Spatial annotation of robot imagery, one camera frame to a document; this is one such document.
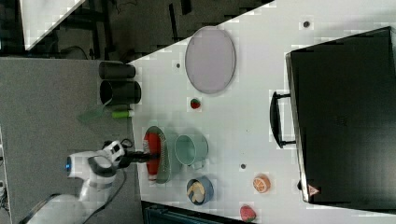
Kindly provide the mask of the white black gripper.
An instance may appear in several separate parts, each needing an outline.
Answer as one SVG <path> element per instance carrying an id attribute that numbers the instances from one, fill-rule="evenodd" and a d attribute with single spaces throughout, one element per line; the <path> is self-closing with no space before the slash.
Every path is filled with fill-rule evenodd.
<path id="1" fill-rule="evenodd" d="M 144 163 L 154 161 L 160 158 L 158 153 L 149 153 L 143 151 L 127 151 L 120 141 L 105 141 L 103 151 L 108 154 L 108 157 L 115 166 L 119 169 L 127 168 L 131 163 Z"/>

